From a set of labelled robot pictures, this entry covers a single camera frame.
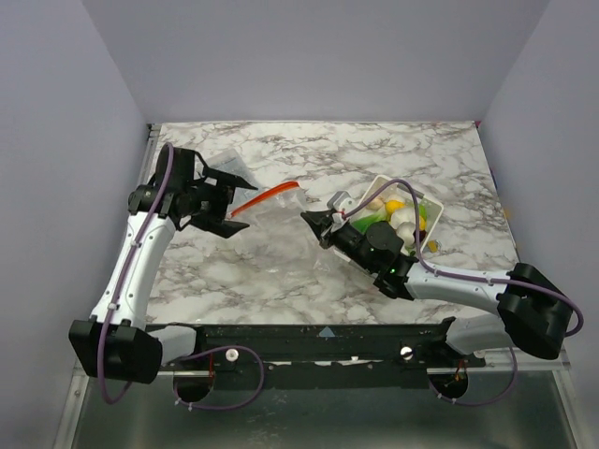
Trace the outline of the clear zip top bag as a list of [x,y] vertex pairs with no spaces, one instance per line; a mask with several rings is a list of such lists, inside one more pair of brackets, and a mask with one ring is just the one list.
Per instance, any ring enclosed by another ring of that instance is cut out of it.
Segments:
[[248,228],[230,242],[261,293],[288,296],[343,272],[342,261],[320,248],[301,218],[308,209],[298,181],[284,181],[242,200],[227,218]]

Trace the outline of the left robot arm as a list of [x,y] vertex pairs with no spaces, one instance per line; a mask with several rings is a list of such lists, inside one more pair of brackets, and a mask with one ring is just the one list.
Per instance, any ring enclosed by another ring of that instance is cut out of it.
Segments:
[[159,369],[178,360],[198,369],[206,344],[190,326],[147,328],[146,313],[163,255],[176,232],[192,226],[228,239],[245,223],[227,210],[237,190],[251,190],[245,178],[206,164],[199,152],[163,146],[149,180],[127,199],[124,242],[104,293],[68,338],[85,372],[99,380],[149,384]]

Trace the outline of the white plastic basket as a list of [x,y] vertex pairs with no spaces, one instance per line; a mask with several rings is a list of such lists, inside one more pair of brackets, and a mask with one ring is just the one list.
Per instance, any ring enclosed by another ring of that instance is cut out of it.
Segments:
[[[431,239],[431,233],[440,220],[444,212],[443,204],[434,197],[414,190],[417,205],[416,225],[419,230],[420,249],[423,250]],[[367,210],[366,205],[375,197],[381,196],[385,202],[395,199],[400,200],[409,209],[414,208],[414,199],[410,189],[403,183],[397,183],[385,175],[377,175],[362,197],[355,199],[358,202],[357,207],[346,214],[340,214],[333,210],[333,224],[330,232],[336,232],[346,224],[364,216],[375,213],[376,211]],[[416,255],[416,241],[413,246],[403,244],[401,253],[405,255]]]

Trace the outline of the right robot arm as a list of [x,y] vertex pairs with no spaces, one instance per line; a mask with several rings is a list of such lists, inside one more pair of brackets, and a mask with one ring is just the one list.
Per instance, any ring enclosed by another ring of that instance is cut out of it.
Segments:
[[402,253],[402,240],[385,222],[359,232],[349,223],[336,227],[330,210],[305,211],[301,218],[322,248],[336,250],[373,276],[374,286],[385,296],[440,300],[483,312],[452,320],[446,334],[431,342],[431,357],[441,366],[452,366],[476,351],[504,347],[554,360],[572,332],[568,325],[577,308],[532,265],[518,263],[507,272],[426,266]]

